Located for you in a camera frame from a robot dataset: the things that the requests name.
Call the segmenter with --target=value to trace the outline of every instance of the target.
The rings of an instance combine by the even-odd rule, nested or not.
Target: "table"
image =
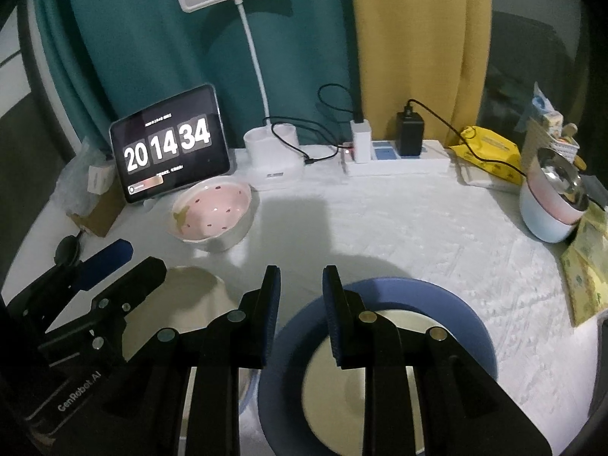
[[[326,146],[306,146],[311,155]],[[237,174],[247,165],[237,150]],[[208,254],[165,230],[175,195],[150,211],[127,207],[109,235],[86,235],[83,258],[117,238],[133,260],[90,292],[81,292],[56,327],[90,307],[90,299],[145,257],[167,267],[201,266],[226,281],[238,300],[257,288],[266,265],[282,271],[278,327],[321,294],[321,271],[335,264],[343,283],[382,276],[414,277],[453,292],[481,317],[496,348],[499,383],[551,443],[554,454],[587,420],[595,381],[598,323],[571,326],[559,256],[563,244],[538,241],[519,214],[518,197],[469,187],[454,167],[441,175],[348,178],[338,158],[307,166],[291,188],[260,193],[247,237]],[[5,280],[9,301],[53,264],[55,247],[75,225],[53,204],[42,211]],[[241,417],[242,454],[272,455],[256,419]]]

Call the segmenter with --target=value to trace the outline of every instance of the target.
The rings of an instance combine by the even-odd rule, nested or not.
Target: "white bowl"
[[[564,224],[546,212],[530,191],[527,180],[519,193],[519,211],[530,231],[548,243],[564,240],[576,226]]]
[[[253,223],[249,184],[233,176],[204,180],[173,203],[169,232],[208,252],[223,252],[241,241]]]

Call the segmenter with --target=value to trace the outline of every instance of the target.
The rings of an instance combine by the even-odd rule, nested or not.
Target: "white charger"
[[[370,122],[360,123],[350,121],[350,131],[353,133],[353,150],[355,163],[369,163],[372,160],[372,127]]]

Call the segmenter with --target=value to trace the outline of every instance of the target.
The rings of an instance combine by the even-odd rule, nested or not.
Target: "stacked bowls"
[[[255,211],[249,184],[234,176],[217,176],[186,190],[173,203],[171,234],[207,252],[224,252],[241,241]]]
[[[530,231],[545,242],[560,242],[588,207],[589,198],[577,169],[554,150],[539,149],[519,196],[519,210]]]

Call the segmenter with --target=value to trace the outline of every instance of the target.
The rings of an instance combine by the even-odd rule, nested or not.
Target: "yellow curtain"
[[[395,138],[395,115],[417,99],[458,130],[474,124],[488,62],[491,0],[353,0],[361,93],[376,139]],[[416,108],[424,138],[453,143]]]

